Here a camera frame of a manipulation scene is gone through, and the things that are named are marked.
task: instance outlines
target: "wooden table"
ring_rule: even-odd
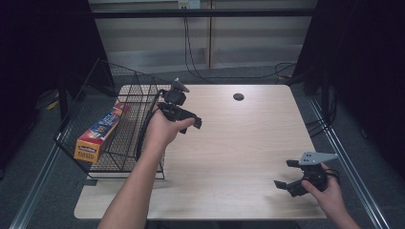
[[[165,155],[166,179],[156,180],[149,219],[324,219],[311,195],[292,198],[273,180],[302,177],[288,159],[313,151],[287,86],[187,85],[185,110],[200,130],[178,134]],[[245,96],[237,101],[233,95]],[[84,186],[79,219],[101,219],[123,179]]]

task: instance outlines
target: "snack box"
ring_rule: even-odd
[[[112,138],[109,136],[118,125],[122,113],[127,112],[128,109],[128,106],[117,103],[109,113],[79,137],[74,158],[97,163],[103,150],[111,142]]]

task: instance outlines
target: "wire basket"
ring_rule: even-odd
[[[98,59],[54,137],[56,145],[89,177],[126,177],[137,164],[142,124],[160,89],[170,89],[170,83]],[[117,102],[130,109],[122,114],[98,163],[74,159],[77,139]],[[164,178],[163,164],[164,156],[157,178]]]

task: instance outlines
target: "human hand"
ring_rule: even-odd
[[[164,153],[164,149],[176,138],[177,133],[193,125],[195,119],[190,117],[182,121],[173,122],[167,120],[157,106],[154,107],[154,111],[155,113],[146,130],[145,150],[153,149],[154,152]]]
[[[322,163],[322,167],[325,170],[329,169],[324,163]],[[327,218],[336,223],[339,228],[359,228],[345,207],[336,177],[328,176],[328,187],[324,192],[320,192],[307,180],[303,180],[301,184],[316,198]]]
[[[324,163],[322,163],[322,167],[325,170],[329,169]],[[303,180],[302,185],[316,198],[319,206],[329,219],[335,215],[339,215],[342,211],[346,211],[342,198],[342,191],[336,177],[328,176],[328,187],[324,192],[319,191],[307,180]]]

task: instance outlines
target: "electrical cable on wall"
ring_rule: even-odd
[[[188,28],[188,20],[186,17],[183,18],[184,21],[184,60],[185,60],[185,67],[187,68],[188,72],[193,75],[194,77],[197,77],[199,79],[202,79],[208,83],[214,84],[214,82],[209,81],[208,79],[227,79],[227,78],[231,78],[231,79],[260,79],[260,78],[267,78],[267,77],[271,77],[274,75],[277,75],[277,81],[275,84],[278,83],[278,73],[281,73],[282,71],[285,71],[293,66],[296,65],[296,63],[278,63],[275,66],[275,72],[271,73],[271,74],[266,74],[266,75],[261,75],[261,76],[247,76],[247,77],[204,77],[202,74],[200,74],[200,72],[197,70],[195,62],[194,62],[194,57],[193,57],[193,53],[191,52],[191,43],[190,43],[190,36],[189,36],[189,28]],[[191,64],[193,66],[194,72],[193,73],[190,68],[188,67],[188,61],[187,61],[187,49],[188,52],[190,54],[190,58],[191,58]],[[278,71],[278,67],[281,65],[287,65],[286,67],[284,67],[283,69],[281,69],[280,71]]]
[[[193,65],[194,71],[196,74],[193,74],[191,70],[188,68],[187,62],[187,44],[188,44],[188,51],[190,52],[191,63]],[[196,65],[194,64],[193,53],[191,52],[191,44],[190,44],[190,36],[188,34],[188,21],[187,18],[184,17],[184,59],[185,59],[185,67],[187,68],[188,72],[191,73],[194,77],[204,80],[205,82],[213,84],[213,82],[206,80],[200,73],[197,71]]]

